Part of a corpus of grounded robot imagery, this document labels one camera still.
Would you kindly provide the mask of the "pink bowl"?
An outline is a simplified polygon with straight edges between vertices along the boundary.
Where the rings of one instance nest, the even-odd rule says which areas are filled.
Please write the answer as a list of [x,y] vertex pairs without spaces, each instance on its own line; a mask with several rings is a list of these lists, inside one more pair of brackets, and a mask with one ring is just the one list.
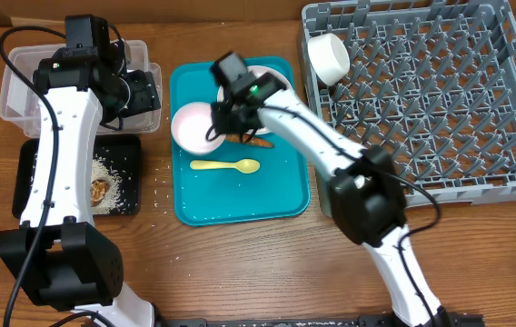
[[171,122],[171,133],[174,141],[187,153],[206,155],[222,145],[224,135],[217,136],[211,131],[212,141],[206,134],[213,125],[211,106],[208,103],[193,102],[185,104],[177,110]]

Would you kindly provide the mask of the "orange carrot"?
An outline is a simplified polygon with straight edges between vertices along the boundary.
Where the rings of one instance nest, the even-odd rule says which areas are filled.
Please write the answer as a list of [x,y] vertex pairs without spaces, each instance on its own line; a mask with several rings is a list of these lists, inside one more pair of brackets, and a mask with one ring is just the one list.
[[249,134],[227,134],[225,140],[234,144],[250,145],[262,148],[274,148],[274,144],[258,136],[250,136]]

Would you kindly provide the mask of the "yellow plastic spoon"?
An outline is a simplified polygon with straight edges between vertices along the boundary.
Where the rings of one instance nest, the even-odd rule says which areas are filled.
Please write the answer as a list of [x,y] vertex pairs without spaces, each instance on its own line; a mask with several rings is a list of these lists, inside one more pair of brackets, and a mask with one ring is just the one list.
[[239,173],[256,173],[261,164],[254,159],[242,159],[237,162],[220,162],[207,160],[193,160],[190,162],[190,168],[193,170],[219,170],[219,169],[234,169]]

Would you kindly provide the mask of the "brown food scraps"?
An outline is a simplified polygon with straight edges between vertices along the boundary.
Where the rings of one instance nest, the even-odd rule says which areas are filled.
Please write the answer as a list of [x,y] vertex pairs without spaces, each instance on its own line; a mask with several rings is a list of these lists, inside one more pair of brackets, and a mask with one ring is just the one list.
[[92,207],[96,207],[106,196],[109,190],[109,183],[103,179],[96,179],[91,182],[90,191],[91,197],[90,202]]

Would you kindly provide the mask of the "rice grains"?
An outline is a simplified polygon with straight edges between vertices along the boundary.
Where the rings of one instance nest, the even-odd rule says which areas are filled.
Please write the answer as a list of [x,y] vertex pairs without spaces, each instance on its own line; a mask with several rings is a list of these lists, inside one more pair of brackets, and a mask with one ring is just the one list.
[[120,174],[107,165],[104,158],[93,159],[90,204],[94,215],[106,215],[120,207],[123,203],[121,181]]

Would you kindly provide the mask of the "small white bowl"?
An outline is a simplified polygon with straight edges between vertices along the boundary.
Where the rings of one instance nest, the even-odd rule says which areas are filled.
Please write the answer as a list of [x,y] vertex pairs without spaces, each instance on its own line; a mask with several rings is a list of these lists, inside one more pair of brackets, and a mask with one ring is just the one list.
[[335,34],[311,38],[307,42],[307,53],[314,72],[326,85],[337,84],[350,70],[350,56]]

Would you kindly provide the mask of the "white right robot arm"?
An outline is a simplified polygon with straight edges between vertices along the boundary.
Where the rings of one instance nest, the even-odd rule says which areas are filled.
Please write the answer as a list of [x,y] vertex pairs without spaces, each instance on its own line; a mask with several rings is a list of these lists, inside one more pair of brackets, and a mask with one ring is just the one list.
[[261,127],[282,137],[324,177],[331,217],[350,241],[371,255],[391,296],[396,322],[451,325],[413,252],[409,238],[415,231],[404,213],[408,181],[397,175],[391,156],[380,146],[366,148],[339,134],[279,78],[256,76],[234,52],[215,61],[210,72],[224,99],[211,105],[207,139]]

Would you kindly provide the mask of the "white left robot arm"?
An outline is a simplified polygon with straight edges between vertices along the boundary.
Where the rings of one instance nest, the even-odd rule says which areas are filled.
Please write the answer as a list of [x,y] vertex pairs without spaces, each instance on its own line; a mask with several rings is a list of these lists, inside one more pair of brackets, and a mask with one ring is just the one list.
[[103,326],[163,326],[158,308],[124,283],[120,250],[94,227],[89,195],[104,108],[98,92],[112,96],[120,113],[144,101],[157,110],[159,65],[119,76],[90,58],[47,58],[33,80],[11,61],[5,65],[42,102],[42,127],[21,224],[0,232],[0,257],[15,277],[4,323],[24,291],[38,306],[92,316]]

